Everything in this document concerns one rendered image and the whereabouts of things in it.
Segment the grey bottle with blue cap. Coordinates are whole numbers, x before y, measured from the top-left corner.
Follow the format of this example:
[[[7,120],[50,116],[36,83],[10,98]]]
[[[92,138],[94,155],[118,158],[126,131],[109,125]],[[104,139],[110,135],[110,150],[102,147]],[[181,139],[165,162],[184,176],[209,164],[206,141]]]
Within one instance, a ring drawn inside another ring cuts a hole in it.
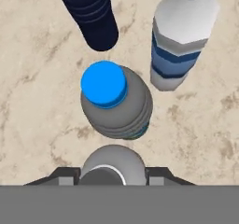
[[[110,61],[91,64],[80,80],[80,102],[91,126],[113,139],[137,139],[148,128],[150,90],[133,70]]]

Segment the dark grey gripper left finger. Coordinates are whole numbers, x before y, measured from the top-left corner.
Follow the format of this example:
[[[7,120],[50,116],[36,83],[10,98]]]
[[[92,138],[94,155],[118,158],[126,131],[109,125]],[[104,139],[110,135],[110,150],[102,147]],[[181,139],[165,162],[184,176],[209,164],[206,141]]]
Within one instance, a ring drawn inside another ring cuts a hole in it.
[[[49,176],[27,183],[27,186],[76,186],[80,175],[79,167],[58,167]]]

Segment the dark navy bottle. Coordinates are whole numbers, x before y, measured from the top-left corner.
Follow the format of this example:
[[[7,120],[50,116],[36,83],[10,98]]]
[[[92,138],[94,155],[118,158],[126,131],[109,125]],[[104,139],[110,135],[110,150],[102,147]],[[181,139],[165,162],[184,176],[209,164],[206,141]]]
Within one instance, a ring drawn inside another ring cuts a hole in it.
[[[91,49],[106,51],[115,46],[119,38],[119,30],[111,0],[62,1]]]

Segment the grey round-topped bottle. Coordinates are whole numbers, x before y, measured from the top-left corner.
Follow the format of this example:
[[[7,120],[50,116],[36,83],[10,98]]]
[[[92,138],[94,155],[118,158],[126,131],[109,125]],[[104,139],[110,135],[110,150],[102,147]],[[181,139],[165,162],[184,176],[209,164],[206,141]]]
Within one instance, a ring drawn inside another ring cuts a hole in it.
[[[142,158],[125,146],[106,145],[95,150],[86,159],[81,176],[99,168],[115,171],[124,185],[145,186],[147,183],[146,167]]]

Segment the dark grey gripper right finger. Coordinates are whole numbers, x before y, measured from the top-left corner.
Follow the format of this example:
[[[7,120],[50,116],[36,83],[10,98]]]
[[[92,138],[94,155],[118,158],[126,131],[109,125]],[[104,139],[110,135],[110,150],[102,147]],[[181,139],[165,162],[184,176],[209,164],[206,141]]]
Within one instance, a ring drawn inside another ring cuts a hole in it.
[[[146,175],[148,186],[176,186],[191,184],[187,180],[174,176],[167,167],[147,167]]]

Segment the white bottle with blue bands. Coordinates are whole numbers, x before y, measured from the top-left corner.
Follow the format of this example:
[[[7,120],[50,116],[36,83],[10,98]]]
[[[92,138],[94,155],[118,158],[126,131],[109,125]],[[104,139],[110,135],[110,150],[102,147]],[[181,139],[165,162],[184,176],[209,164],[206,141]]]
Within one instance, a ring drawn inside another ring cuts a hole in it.
[[[196,64],[217,19],[217,0],[161,0],[152,23],[150,81],[174,91]]]

